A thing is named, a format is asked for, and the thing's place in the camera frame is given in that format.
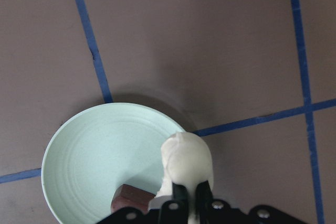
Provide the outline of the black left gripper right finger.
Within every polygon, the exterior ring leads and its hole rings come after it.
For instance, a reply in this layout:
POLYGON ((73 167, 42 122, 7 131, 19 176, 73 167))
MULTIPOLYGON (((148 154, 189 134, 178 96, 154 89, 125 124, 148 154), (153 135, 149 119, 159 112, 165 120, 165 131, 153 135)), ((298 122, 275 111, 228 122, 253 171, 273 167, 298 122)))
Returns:
POLYGON ((195 195, 197 202, 208 202, 212 199, 212 191, 208 180, 197 185, 195 195))

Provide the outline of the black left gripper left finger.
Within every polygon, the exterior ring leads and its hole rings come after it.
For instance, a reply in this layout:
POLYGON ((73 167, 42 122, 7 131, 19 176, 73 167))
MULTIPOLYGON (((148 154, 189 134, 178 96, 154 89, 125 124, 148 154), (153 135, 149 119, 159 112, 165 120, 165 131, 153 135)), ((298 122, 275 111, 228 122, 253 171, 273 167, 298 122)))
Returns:
POLYGON ((188 191, 186 187, 172 183, 172 200, 188 203, 188 191))

